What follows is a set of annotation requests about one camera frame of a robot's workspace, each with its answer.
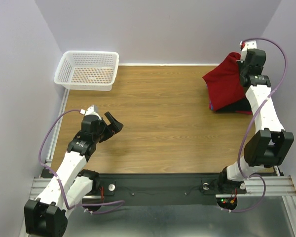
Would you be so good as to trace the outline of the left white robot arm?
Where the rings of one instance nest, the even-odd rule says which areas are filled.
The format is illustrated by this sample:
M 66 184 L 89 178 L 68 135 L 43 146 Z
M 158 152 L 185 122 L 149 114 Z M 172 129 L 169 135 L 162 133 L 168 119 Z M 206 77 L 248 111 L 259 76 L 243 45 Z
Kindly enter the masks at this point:
M 123 200 L 104 202 L 104 188 L 100 185 L 99 174 L 84 170 L 90 157 L 96 151 L 96 145 L 102 143 L 117 133 L 123 124 L 118 122 L 110 112 L 105 116 L 106 123 L 96 111 L 90 107 L 81 110 L 84 115 L 81 129 L 69 142 L 63 161 L 57 171 L 46 164 L 53 177 L 45 189 L 34 199 L 28 200 L 24 206 L 26 233 L 38 237 L 61 237 L 64 235 L 68 218 L 77 207 L 84 212 L 95 214 L 94 207 L 122 207 Z

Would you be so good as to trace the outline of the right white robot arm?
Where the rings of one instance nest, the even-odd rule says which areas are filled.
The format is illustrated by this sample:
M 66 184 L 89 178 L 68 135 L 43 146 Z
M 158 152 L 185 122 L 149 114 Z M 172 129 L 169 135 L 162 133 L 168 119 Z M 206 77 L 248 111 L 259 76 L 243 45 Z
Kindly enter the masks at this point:
M 220 173 L 217 187 L 223 193 L 239 188 L 241 182 L 265 168 L 281 165 L 294 141 L 294 135 L 277 117 L 271 98 L 274 89 L 269 77 L 262 74 L 265 62 L 265 51 L 242 48 L 240 84 L 252 109 L 249 125 L 255 126 L 255 134 L 249 141 L 242 141 L 237 161 Z

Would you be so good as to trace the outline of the red t-shirt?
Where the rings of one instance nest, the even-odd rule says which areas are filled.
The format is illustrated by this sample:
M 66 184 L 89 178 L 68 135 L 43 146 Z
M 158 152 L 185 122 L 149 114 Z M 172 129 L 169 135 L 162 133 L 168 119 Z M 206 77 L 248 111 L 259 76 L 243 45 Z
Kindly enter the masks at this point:
M 213 111 L 245 98 L 237 65 L 240 56 L 237 52 L 229 53 L 217 67 L 203 76 Z

